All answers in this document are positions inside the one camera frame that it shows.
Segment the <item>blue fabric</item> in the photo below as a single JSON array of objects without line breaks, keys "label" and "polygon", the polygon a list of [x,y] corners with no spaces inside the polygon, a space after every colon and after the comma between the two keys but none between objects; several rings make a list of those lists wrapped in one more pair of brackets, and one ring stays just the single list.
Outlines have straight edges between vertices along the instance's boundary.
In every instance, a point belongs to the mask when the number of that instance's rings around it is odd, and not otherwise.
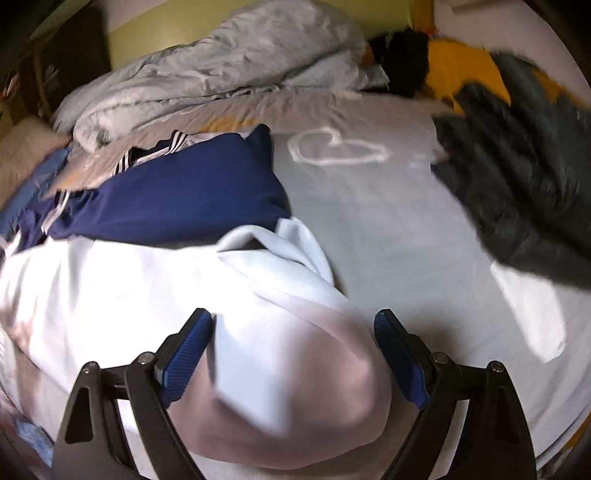
[{"label": "blue fabric", "polygon": [[[247,139],[221,135],[130,168],[96,190],[72,192],[48,234],[158,245],[213,243],[241,225],[273,231],[291,215],[271,162],[266,125]],[[58,201],[37,202],[19,218],[21,248],[43,240],[41,222]]]},{"label": "blue fabric", "polygon": [[21,440],[37,452],[43,463],[51,466],[53,461],[53,442],[47,436],[47,433],[41,427],[18,418],[15,419],[14,423]]},{"label": "blue fabric", "polygon": [[8,204],[0,211],[0,236],[10,239],[19,216],[49,189],[59,172],[66,166],[70,150],[61,148],[49,154],[12,195]]}]

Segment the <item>wall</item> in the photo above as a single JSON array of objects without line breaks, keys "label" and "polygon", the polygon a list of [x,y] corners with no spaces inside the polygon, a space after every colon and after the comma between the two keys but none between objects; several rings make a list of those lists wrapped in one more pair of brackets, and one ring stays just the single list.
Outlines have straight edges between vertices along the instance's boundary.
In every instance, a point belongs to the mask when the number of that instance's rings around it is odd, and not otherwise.
[{"label": "wall", "polygon": [[[343,8],[367,36],[410,24],[410,0],[327,0]],[[248,0],[102,0],[114,69],[153,51],[194,42]]]}]

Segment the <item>black object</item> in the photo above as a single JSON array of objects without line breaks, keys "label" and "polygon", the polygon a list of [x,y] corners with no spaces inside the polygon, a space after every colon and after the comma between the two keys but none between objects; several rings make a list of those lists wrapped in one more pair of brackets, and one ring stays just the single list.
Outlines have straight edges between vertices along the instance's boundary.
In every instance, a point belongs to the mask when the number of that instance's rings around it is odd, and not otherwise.
[{"label": "black object", "polygon": [[102,11],[89,4],[59,28],[41,53],[52,111],[70,92],[111,70],[104,22]]},{"label": "black object", "polygon": [[427,480],[462,400],[470,400],[466,421],[449,473],[441,480],[535,480],[530,431],[504,365],[498,361],[486,368],[456,365],[445,353],[431,354],[392,311],[382,310],[380,315],[392,328],[376,330],[378,343],[395,342],[394,337],[406,343],[414,354],[413,364],[425,370],[430,395],[382,480]]},{"label": "black object", "polygon": [[0,84],[17,66],[23,48],[37,27],[64,0],[6,1],[0,7]]},{"label": "black object", "polygon": [[[456,365],[444,353],[431,354],[418,337],[406,332],[390,310],[381,311],[378,317],[379,344],[385,349],[397,348],[401,343],[408,347],[409,360],[424,371],[420,378],[429,395],[383,480],[427,480],[443,447],[456,403],[467,399],[470,406],[460,444],[444,479],[535,480],[530,434],[505,367],[500,362],[491,362],[486,369]],[[179,352],[183,371],[189,364],[195,367],[203,350],[191,355],[191,349],[184,346],[187,340],[192,345],[190,338],[195,332],[202,340],[209,339],[210,321],[209,312],[197,309],[181,332],[168,337],[156,354],[143,353],[124,367],[100,369],[95,362],[83,367],[54,448],[52,480],[143,478],[129,451],[116,399],[131,402],[139,433],[160,480],[204,480],[162,407],[163,386],[157,379],[165,376]],[[178,384],[173,383],[172,388],[178,388]]]},{"label": "black object", "polygon": [[493,56],[511,106],[479,84],[456,99],[466,117],[435,118],[450,158],[433,173],[464,205],[501,263],[591,287],[591,112],[556,104],[532,66]]},{"label": "black object", "polygon": [[414,97],[429,72],[428,41],[427,35],[412,28],[381,34],[370,40],[374,58],[388,75],[390,83],[385,88],[369,91]]}]

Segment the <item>pillow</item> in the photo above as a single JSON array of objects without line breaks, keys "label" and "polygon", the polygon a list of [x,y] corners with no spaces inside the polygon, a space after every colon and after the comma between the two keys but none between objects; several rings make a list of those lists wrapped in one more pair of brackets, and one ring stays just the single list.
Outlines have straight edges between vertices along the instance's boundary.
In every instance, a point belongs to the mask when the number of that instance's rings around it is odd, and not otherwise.
[{"label": "pillow", "polygon": [[0,141],[0,209],[47,155],[69,142],[33,116],[12,127]]},{"label": "pillow", "polygon": [[553,80],[591,104],[591,87],[558,35],[522,0],[454,11],[435,0],[435,26],[445,37],[473,47],[509,50],[533,61]]}]

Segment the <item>white stripe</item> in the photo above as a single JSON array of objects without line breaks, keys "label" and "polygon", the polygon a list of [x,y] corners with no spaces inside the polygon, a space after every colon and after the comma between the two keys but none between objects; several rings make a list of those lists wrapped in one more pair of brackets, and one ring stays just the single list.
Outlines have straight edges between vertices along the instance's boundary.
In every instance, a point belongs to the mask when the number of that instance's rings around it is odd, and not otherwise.
[{"label": "white stripe", "polygon": [[41,224],[41,232],[45,235],[48,235],[49,229],[53,225],[53,223],[60,217],[64,210],[66,209],[66,205],[68,204],[68,200],[70,199],[70,191],[62,190],[60,191],[60,199],[58,201],[57,206],[47,214],[45,220]]},{"label": "white stripe", "polygon": [[135,167],[137,165],[141,165],[142,163],[146,163],[147,161],[153,160],[158,157],[162,157],[164,155],[168,155],[168,147],[163,148],[162,150],[158,150],[157,152],[151,153],[150,155],[138,158],[133,166]]}]

